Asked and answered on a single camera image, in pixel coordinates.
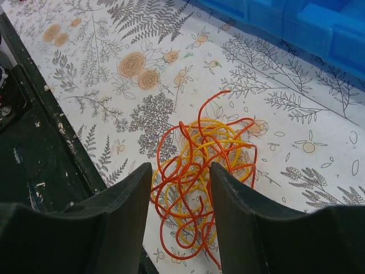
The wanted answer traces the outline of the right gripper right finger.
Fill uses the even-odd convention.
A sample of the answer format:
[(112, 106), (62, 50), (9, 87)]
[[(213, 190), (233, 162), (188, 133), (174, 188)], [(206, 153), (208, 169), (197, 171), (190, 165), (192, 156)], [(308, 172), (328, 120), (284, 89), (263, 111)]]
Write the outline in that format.
[(364, 207), (304, 213), (210, 168), (223, 273), (363, 273)]

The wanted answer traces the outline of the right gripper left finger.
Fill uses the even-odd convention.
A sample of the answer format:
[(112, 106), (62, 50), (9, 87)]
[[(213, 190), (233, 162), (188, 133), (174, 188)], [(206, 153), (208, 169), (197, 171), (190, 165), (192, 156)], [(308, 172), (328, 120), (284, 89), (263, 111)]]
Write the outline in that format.
[(1, 204), (2, 273), (137, 273), (152, 166), (62, 212)]

